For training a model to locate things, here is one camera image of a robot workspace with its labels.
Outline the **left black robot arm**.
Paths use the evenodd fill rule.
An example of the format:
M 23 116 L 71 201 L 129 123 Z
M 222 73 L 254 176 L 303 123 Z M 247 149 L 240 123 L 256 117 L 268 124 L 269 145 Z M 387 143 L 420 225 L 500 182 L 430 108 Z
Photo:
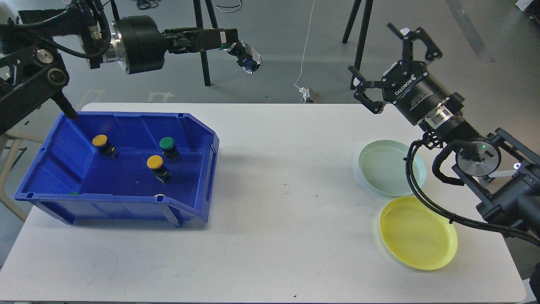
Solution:
M 83 58 L 92 69 L 118 62 L 125 73 L 156 71 L 163 67 L 165 53 L 200 53 L 205 84 L 210 84 L 208 50 L 220 49 L 234 56 L 239 67 L 254 73 L 260 56 L 238 38 L 237 29 L 216 25 L 202 27 L 195 12 L 196 27 L 160 31 L 150 16 L 119 17 L 111 1 L 109 21 L 100 0 L 72 0 L 65 8 L 20 11 L 16 21 L 1 24 L 1 133 L 53 100 L 65 116 L 78 113 L 63 94 L 70 77 L 61 54 Z

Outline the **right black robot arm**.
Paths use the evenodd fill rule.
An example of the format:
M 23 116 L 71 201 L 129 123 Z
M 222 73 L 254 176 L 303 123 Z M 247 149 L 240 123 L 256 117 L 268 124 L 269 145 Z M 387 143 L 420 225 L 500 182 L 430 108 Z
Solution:
M 482 136 L 463 116 L 464 98 L 449 92 L 427 69 L 442 52 L 423 28 L 398 30 L 387 25 L 402 42 L 402 57 L 382 75 L 367 81 L 353 66 L 354 94 L 373 114 L 388 104 L 424 134 L 413 141 L 405 161 L 412 193 L 428 209 L 474 229 L 501 233 L 539 245 L 539 156 L 504 129 Z M 421 147 L 440 148 L 432 163 L 434 177 L 449 185 L 466 185 L 479 199 L 483 221 L 450 212 L 428 198 L 413 173 Z

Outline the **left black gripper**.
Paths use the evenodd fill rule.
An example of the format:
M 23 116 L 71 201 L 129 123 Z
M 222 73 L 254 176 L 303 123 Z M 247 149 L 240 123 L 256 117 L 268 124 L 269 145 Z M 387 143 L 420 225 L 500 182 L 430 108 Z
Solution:
M 154 19 L 147 15 L 123 17 L 113 21 L 111 26 L 116 61 L 128 75 L 162 69 L 167 50 L 170 54 L 199 53 L 239 41 L 235 28 L 185 27 L 165 29 L 162 33 Z M 165 36 L 187 41 L 173 41 L 170 46 Z

